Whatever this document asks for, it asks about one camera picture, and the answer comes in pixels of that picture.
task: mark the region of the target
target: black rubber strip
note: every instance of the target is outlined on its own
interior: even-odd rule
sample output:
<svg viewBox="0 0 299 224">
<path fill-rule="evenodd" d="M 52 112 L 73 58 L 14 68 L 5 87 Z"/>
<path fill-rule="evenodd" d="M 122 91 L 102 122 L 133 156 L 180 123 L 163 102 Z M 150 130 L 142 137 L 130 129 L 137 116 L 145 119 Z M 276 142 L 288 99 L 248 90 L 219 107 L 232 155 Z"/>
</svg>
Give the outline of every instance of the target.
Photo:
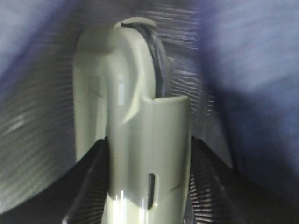
<svg viewBox="0 0 299 224">
<path fill-rule="evenodd" d="M 156 78 L 156 98 L 162 97 L 163 94 L 163 78 L 162 78 L 162 66 L 161 64 L 161 57 L 163 52 L 161 51 L 158 43 L 155 40 L 159 40 L 158 35 L 156 34 L 155 30 L 147 24 L 144 23 L 129 23 L 129 24 L 122 24 L 123 27 L 133 28 L 137 30 L 145 39 L 149 51 L 153 60 L 154 69 L 155 69 L 155 78 Z"/>
</svg>

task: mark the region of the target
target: rectangular slot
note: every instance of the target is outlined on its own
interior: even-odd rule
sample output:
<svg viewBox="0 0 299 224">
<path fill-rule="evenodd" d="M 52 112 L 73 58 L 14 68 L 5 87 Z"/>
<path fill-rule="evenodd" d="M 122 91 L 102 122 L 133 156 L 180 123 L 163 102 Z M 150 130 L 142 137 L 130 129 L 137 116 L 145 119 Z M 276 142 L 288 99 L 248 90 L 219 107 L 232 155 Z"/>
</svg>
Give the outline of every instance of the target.
<svg viewBox="0 0 299 224">
<path fill-rule="evenodd" d="M 149 199 L 148 199 L 148 210 L 153 207 L 154 196 L 155 196 L 155 181 L 156 177 L 154 174 L 149 174 Z"/>
</svg>

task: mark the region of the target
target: white plastic part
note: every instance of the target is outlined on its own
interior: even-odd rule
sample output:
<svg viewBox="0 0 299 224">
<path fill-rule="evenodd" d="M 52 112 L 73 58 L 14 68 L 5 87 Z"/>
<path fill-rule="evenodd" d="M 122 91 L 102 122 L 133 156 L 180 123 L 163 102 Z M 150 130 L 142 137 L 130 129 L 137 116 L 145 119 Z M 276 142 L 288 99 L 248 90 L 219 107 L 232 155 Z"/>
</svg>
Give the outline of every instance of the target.
<svg viewBox="0 0 299 224">
<path fill-rule="evenodd" d="M 140 18 L 123 22 L 137 21 L 155 25 Z M 110 146 L 102 222 L 182 224 L 190 166 L 188 97 L 154 98 L 147 43 L 121 22 L 82 35 L 73 72 L 77 159 L 105 135 Z"/>
</svg>

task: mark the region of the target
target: black ribbed surface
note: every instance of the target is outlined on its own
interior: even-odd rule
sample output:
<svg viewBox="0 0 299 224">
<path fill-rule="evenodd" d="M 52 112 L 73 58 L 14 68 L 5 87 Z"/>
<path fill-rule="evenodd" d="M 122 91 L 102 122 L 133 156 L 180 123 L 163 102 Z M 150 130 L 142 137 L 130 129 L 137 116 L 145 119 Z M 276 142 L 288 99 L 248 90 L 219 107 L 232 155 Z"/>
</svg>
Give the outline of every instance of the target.
<svg viewBox="0 0 299 224">
<path fill-rule="evenodd" d="M 68 224 L 99 224 L 108 190 L 108 154 L 98 154 L 75 203 L 64 221 Z"/>
<path fill-rule="evenodd" d="M 237 176 L 192 139 L 190 195 L 196 224 L 298 224 L 299 211 Z"/>
<path fill-rule="evenodd" d="M 192 141 L 189 194 L 194 219 L 197 224 L 240 223 L 225 190 L 201 151 L 200 143 L 199 140 Z"/>
<path fill-rule="evenodd" d="M 108 189 L 107 140 L 97 141 L 61 179 L 0 216 L 1 224 L 100 223 Z"/>
</svg>

